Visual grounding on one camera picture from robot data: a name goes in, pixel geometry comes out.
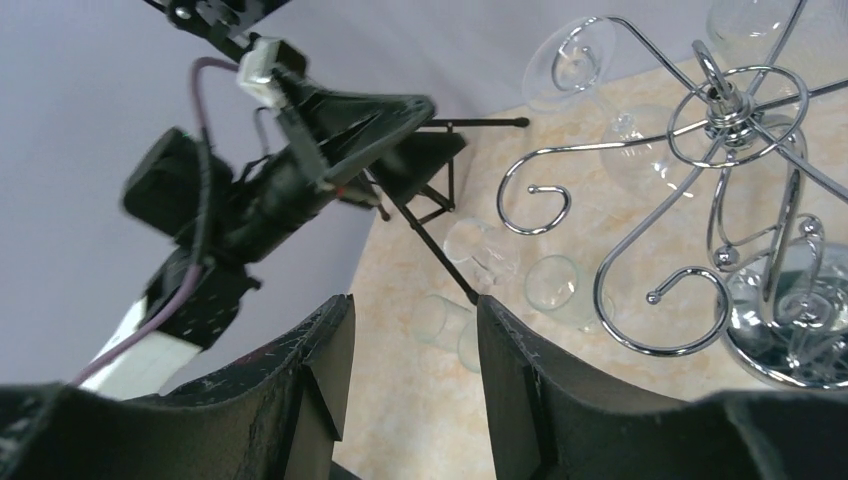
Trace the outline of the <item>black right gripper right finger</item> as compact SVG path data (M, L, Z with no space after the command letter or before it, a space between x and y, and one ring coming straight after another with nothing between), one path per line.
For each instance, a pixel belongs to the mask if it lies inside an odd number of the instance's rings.
M722 391L686 402L609 375L477 304L500 479L843 479L843 394Z

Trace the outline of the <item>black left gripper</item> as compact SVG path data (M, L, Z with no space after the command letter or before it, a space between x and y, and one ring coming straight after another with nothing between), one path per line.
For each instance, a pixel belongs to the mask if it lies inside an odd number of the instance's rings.
M261 114L253 114L263 155L245 166L246 173L259 168L245 178L247 219L272 217L274 208L301 200L308 218L334 198L380 209L372 182L361 172L371 164L380 188L406 205L467 146L459 133L415 132L435 115L426 95L333 91L287 69L275 70L274 79L286 97L277 120L289 147L271 153Z

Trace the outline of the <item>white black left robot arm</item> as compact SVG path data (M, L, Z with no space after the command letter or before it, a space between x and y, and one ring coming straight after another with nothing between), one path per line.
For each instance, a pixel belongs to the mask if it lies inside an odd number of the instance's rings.
M277 66L239 80L274 112L287 144L235 174L213 151L203 69L198 62L190 80L198 135L167 130L123 191L125 211L170 237L175 250L74 379L77 387L117 399L158 390L217 342L244 294L260 287L249 265L332 202L406 205L466 145L435 119L425 96L331 91Z

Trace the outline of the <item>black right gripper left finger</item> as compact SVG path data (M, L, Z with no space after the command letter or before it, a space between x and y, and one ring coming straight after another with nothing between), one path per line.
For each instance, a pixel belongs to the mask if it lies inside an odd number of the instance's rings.
M165 395L1 390L5 479L347 479L355 304L336 295L279 338Z

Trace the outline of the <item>ribbed clear wine glass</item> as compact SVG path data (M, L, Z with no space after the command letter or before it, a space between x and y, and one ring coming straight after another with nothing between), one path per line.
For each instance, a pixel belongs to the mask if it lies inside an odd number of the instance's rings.
M439 295L428 295L412 311L411 333L420 343L457 355L469 371L480 373L476 315Z

